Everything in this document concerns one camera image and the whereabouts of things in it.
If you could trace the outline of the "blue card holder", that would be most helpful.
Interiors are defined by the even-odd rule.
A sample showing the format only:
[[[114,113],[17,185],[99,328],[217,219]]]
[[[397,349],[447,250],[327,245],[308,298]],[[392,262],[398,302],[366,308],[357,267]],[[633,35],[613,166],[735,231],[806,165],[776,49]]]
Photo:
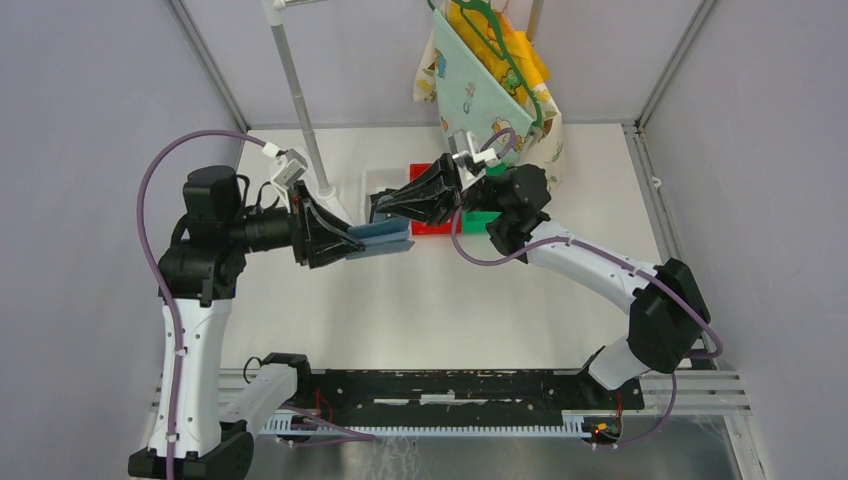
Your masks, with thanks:
[[[347,255],[346,260],[402,253],[409,251],[414,245],[410,222],[402,217],[351,227],[348,234],[362,243],[364,250]]]

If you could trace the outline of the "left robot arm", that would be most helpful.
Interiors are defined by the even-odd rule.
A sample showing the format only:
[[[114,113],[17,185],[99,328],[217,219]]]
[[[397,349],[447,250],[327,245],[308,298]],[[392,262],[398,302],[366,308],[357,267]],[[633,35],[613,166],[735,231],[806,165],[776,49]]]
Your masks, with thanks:
[[[349,224],[314,201],[303,181],[287,195],[290,207],[252,214],[234,169],[211,166],[188,175],[185,214],[152,265],[164,302],[165,371],[154,430],[128,460],[131,476],[242,479],[256,438],[275,411],[312,399],[307,357],[271,353],[233,401],[219,401],[223,339],[247,256],[289,248],[299,264],[319,268],[365,249]]]

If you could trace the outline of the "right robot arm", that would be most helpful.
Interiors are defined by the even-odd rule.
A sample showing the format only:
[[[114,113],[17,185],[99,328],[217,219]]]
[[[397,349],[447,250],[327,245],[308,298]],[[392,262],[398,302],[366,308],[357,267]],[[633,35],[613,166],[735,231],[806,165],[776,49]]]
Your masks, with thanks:
[[[444,154],[399,189],[372,202],[375,213],[440,226],[466,211],[496,213],[486,232],[500,258],[559,273],[589,288],[628,316],[627,334],[602,347],[584,365],[577,382],[580,400],[591,408],[612,401],[618,388],[649,371],[674,373],[686,359],[718,356],[695,350],[712,335],[710,315],[691,268],[670,258],[663,264],[611,252],[574,234],[544,210],[551,196],[545,171],[535,165],[490,175],[468,157]]]

